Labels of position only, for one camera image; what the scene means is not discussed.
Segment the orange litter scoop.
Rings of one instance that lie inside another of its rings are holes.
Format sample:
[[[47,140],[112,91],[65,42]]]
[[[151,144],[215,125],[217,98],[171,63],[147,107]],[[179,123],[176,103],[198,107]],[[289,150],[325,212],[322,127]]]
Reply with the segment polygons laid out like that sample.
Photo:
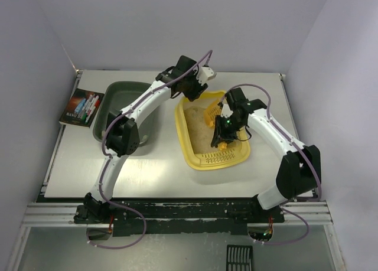
[[[212,148],[216,148],[219,151],[225,151],[227,149],[227,143],[224,141],[220,141],[217,145],[214,141],[214,137],[216,134],[216,117],[220,116],[221,114],[221,106],[219,105],[219,101],[213,101],[203,113],[205,124],[213,130],[213,137],[210,142],[210,146]]]

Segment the yellow litter box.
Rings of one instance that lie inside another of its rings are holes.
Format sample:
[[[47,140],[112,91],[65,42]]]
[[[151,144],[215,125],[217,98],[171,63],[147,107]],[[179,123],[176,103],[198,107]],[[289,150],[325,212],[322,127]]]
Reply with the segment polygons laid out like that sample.
[[[251,149],[244,129],[237,139],[220,148],[210,146],[214,133],[214,118],[220,113],[218,102],[225,91],[204,92],[191,102],[183,97],[175,108],[178,140],[187,164],[196,170],[223,169],[248,159]]]

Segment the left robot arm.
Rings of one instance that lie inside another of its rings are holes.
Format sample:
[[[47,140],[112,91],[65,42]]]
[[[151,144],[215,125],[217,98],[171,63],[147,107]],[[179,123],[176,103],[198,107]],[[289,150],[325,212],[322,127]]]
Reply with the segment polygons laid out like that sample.
[[[134,102],[108,115],[101,143],[105,156],[102,169],[83,204],[77,207],[74,223],[101,223],[110,218],[114,187],[125,161],[139,147],[141,124],[175,94],[184,94],[190,101],[198,99],[213,75],[208,68],[212,53],[208,51],[198,61],[182,55],[176,65],[159,73]]]

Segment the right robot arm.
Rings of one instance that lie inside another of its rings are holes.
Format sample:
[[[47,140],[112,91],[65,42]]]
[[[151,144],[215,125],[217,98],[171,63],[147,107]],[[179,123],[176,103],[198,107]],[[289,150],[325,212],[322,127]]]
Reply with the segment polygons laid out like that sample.
[[[280,160],[273,186],[255,196],[259,209],[270,210],[321,188],[320,150],[315,145],[307,146],[284,129],[272,116],[269,103],[249,100],[240,87],[234,87],[209,109],[209,124],[214,129],[211,147],[220,149],[238,140],[242,129],[254,130]]]

